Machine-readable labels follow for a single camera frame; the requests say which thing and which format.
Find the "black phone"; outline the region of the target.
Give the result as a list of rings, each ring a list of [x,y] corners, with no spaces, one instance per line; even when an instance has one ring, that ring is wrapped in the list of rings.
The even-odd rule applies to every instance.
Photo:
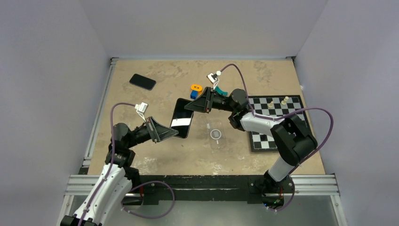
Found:
[[[178,131],[176,137],[187,138],[194,115],[194,111],[185,109],[191,101],[178,98],[174,107],[170,128]]]

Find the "blue phone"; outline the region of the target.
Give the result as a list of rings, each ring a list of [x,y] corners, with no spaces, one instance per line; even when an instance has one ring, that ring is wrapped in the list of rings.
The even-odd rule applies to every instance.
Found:
[[[152,90],[156,85],[156,81],[145,76],[135,73],[129,80],[129,83],[145,90]]]

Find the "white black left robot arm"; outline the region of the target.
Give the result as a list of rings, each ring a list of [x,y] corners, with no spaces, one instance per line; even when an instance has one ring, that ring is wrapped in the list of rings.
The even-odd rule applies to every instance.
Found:
[[[158,143],[177,134],[177,130],[158,124],[152,117],[134,130],[124,123],[114,125],[109,152],[98,180],[80,207],[72,215],[65,215],[60,225],[108,224],[111,214],[122,206],[124,196],[140,190],[139,170],[131,166],[136,155],[131,148],[149,140]]]

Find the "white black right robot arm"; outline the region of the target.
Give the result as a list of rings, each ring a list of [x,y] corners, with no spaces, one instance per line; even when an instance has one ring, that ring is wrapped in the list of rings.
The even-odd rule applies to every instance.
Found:
[[[184,108],[199,113],[209,113],[212,109],[228,111],[233,128],[273,137],[279,158],[265,172],[263,179],[252,184],[254,191],[262,195],[282,192],[283,181],[318,146],[310,129],[296,114],[279,119],[254,113],[243,89],[235,89],[225,97],[206,87],[203,94]]]

